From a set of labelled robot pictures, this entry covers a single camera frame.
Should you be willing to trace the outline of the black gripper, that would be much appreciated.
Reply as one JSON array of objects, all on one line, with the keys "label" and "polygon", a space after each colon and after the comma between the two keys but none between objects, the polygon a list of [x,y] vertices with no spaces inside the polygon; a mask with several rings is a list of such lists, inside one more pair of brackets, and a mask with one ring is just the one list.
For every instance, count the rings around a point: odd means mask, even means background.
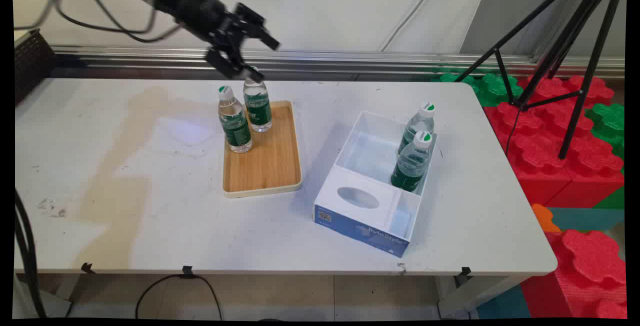
[{"label": "black gripper", "polygon": [[237,16],[239,27],[247,37],[258,39],[270,50],[276,51],[281,46],[266,29],[265,18],[241,2],[228,10],[221,0],[154,0],[154,8],[169,14],[201,41],[213,45],[206,52],[205,61],[227,79],[250,79],[255,83],[265,80],[257,68],[244,60],[241,42],[217,45],[222,42],[215,41],[215,35],[227,19]]}]

